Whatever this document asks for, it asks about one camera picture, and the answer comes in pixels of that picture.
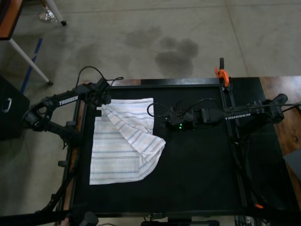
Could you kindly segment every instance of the towel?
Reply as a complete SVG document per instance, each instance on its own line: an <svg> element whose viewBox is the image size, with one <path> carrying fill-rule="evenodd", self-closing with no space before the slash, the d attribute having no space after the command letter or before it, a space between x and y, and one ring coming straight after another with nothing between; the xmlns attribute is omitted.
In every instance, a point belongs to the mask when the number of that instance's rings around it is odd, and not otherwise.
<svg viewBox="0 0 301 226"><path fill-rule="evenodd" d="M151 103L153 98L112 100L97 108L102 116L95 118L90 185L139 181L155 169L165 141L152 134ZM149 111L154 114L153 106Z"/></svg>

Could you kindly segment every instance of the orange clamp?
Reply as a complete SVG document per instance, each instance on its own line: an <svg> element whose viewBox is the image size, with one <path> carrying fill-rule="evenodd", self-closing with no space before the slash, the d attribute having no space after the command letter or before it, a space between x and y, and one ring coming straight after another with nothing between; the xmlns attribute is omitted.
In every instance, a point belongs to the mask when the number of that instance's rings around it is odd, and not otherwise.
<svg viewBox="0 0 301 226"><path fill-rule="evenodd" d="M220 58L220 69L215 68L215 74L219 79L224 79L225 87L229 86L229 76L228 73L224 70L224 58Z"/></svg>

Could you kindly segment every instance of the black table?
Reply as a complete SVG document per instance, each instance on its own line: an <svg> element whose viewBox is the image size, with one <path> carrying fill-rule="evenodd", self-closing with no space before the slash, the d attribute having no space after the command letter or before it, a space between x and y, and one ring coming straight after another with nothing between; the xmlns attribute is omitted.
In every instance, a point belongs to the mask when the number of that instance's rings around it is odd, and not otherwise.
<svg viewBox="0 0 301 226"><path fill-rule="evenodd" d="M235 105L264 100L259 78L234 78ZM140 99L174 106L179 100L191 105L202 98L214 98L230 106L231 99L218 79L132 80L112 89L112 98ZM165 113L155 107L155 114ZM226 121L204 130L178 132L169 136L155 119L154 135L167 144L154 171L144 180L110 185L89 185L89 170L96 112L78 104L74 119L81 128L83 144L68 152L69 166L80 154L79 171L67 188L62 210L85 206L99 217L236 215L254 205L247 182L233 164L235 129ZM279 210L298 210L287 168L273 125L266 125L250 138L246 166L253 184L269 204Z"/></svg>

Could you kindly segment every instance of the drawer handle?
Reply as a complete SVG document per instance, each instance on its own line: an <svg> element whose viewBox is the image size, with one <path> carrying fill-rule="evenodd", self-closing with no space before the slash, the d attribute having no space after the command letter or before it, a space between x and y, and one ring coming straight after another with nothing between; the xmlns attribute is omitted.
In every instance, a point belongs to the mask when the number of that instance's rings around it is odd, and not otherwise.
<svg viewBox="0 0 301 226"><path fill-rule="evenodd" d="M2 106L2 111L4 113L7 113L10 110L12 99L11 98L7 98L5 101L8 101L8 107L7 107L7 109L3 109L3 106Z"/></svg>

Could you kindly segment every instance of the black tabletop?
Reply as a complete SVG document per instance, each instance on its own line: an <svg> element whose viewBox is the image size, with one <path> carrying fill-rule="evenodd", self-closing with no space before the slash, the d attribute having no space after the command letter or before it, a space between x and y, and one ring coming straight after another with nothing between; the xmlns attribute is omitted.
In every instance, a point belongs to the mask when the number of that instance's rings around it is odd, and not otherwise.
<svg viewBox="0 0 301 226"><path fill-rule="evenodd" d="M265 99L258 78L234 79L233 85L236 105ZM179 100L183 100L184 105L191 105L202 98L214 98L222 104L221 90L216 85L117 88L112 89L111 93L115 99L152 97L154 102L167 106L174 106ZM155 114L164 113L164 109L155 107ZM90 186L95 116L95 110L88 107L73 206L86 205L96 213L236 210L242 207L225 122L209 129L170 134L161 128L162 119L156 118L154 135L164 138L166 146L154 171L138 182ZM280 147L273 125L258 134L252 138L249 150L254 183L274 205L289 209L291 203L282 195L286 189L285 183L272 189L276 182L286 182L288 177L285 171L280 170L283 166L279 161ZM257 161L263 149L268 162Z"/></svg>

